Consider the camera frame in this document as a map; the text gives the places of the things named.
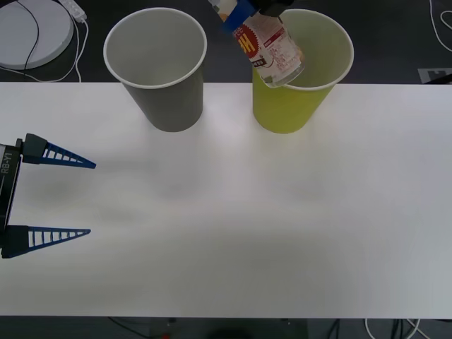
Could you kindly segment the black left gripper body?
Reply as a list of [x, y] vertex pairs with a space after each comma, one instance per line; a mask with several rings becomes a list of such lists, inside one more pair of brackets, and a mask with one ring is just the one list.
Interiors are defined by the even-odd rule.
[[6, 231], [22, 161], [22, 143], [1, 144], [1, 233]]

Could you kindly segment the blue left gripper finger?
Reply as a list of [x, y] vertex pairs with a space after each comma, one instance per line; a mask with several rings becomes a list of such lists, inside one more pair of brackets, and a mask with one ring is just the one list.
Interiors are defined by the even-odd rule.
[[95, 169], [96, 164], [65, 148], [54, 145], [46, 139], [27, 133], [25, 139], [18, 138], [16, 146], [20, 149], [23, 162], [35, 165], [57, 165]]
[[1, 233], [1, 257], [15, 258], [91, 233], [90, 229], [9, 225]]

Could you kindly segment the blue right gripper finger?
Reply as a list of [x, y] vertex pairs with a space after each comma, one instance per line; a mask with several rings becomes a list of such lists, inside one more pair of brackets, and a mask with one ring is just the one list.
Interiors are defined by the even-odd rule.
[[294, 0], [241, 0], [232, 10], [223, 28], [228, 32], [233, 32], [239, 28], [249, 17], [260, 13], [264, 16], [278, 17], [289, 6], [293, 5]]

